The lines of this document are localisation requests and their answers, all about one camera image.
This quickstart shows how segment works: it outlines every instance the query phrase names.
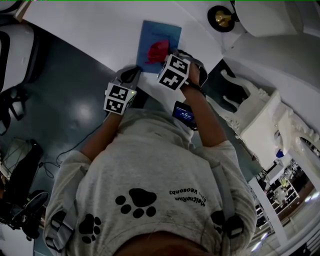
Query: white wall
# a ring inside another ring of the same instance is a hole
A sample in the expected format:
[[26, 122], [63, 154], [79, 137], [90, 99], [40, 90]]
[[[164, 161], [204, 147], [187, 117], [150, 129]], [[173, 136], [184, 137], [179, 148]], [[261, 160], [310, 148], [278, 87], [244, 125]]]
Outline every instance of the white wall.
[[7, 225], [0, 224], [4, 240], [0, 240], [0, 250], [4, 256], [33, 256], [34, 241], [28, 241], [22, 230], [12, 230]]
[[235, 22], [233, 30], [228, 33], [220, 33], [210, 25], [208, 21], [208, 11], [212, 7], [224, 6], [228, 8], [231, 13], [234, 12], [229, 1], [177, 1], [176, 3], [204, 27], [204, 29], [220, 45], [222, 53], [228, 50], [240, 35], [245, 32], [245, 29], [240, 22]]
[[319, 46], [319, 37], [305, 33], [260, 38], [245, 33], [224, 56], [285, 73], [320, 92]]

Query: black paw print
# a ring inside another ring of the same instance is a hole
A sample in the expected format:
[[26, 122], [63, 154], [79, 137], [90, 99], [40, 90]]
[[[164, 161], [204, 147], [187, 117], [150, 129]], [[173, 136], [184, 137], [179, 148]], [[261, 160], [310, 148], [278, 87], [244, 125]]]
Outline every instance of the black paw print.
[[[142, 188], [132, 188], [129, 190], [129, 195], [132, 199], [133, 204], [136, 207], [147, 207], [153, 204], [157, 200], [157, 195], [152, 192], [145, 191]], [[123, 195], [118, 196], [115, 199], [115, 203], [122, 206], [126, 202], [126, 198]], [[125, 204], [121, 207], [121, 213], [128, 214], [131, 211], [131, 205]], [[141, 208], [136, 209], [133, 212], [133, 217], [139, 219], [146, 213], [147, 216], [153, 217], [156, 214], [156, 208], [150, 206], [146, 211]]]
[[100, 234], [99, 225], [101, 225], [101, 220], [98, 217], [94, 217], [92, 214], [87, 214], [84, 221], [79, 225], [79, 232], [83, 235], [91, 235], [91, 237], [83, 236], [82, 241], [86, 244], [90, 244], [95, 241], [95, 235]]

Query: blue notebook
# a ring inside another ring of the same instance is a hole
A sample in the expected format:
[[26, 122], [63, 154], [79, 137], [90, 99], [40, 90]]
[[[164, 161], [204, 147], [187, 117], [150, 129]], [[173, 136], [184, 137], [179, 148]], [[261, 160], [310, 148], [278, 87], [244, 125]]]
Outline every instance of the blue notebook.
[[142, 72], [159, 73], [162, 68], [159, 62], [147, 64], [149, 61], [147, 56], [148, 50], [154, 43], [163, 40], [169, 40], [169, 48], [178, 48], [180, 34], [181, 27], [144, 20], [136, 57], [136, 65], [142, 69]]

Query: ornate white chair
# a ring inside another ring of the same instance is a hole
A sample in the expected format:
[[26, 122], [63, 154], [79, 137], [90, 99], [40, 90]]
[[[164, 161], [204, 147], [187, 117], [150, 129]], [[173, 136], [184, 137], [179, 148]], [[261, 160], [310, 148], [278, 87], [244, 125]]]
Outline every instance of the ornate white chair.
[[221, 74], [229, 82], [243, 87], [248, 98], [239, 105], [226, 96], [223, 97], [237, 108], [235, 113], [225, 110], [210, 97], [207, 97], [207, 101], [256, 156], [265, 170], [277, 159], [279, 150], [285, 155], [294, 147], [296, 152], [302, 154], [298, 143], [300, 137], [320, 150], [319, 134], [314, 133], [290, 107], [281, 102], [277, 90], [269, 96], [246, 79], [230, 77], [225, 70], [222, 70]]

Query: watch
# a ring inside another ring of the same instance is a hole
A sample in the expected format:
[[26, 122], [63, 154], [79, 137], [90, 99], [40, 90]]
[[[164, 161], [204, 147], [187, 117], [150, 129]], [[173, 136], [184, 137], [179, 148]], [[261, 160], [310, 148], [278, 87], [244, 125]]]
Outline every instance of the watch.
[[196, 90], [198, 90], [200, 93], [202, 93], [202, 95], [203, 95], [204, 97], [206, 97], [205, 91], [204, 91], [200, 86], [198, 86], [198, 85], [194, 84], [193, 82], [191, 82], [190, 78], [188, 78], [188, 79], [184, 82], [184, 84], [187, 85], [187, 86], [190, 86], [190, 87], [192, 87], [192, 88], [194, 88], [194, 89], [196, 89]]

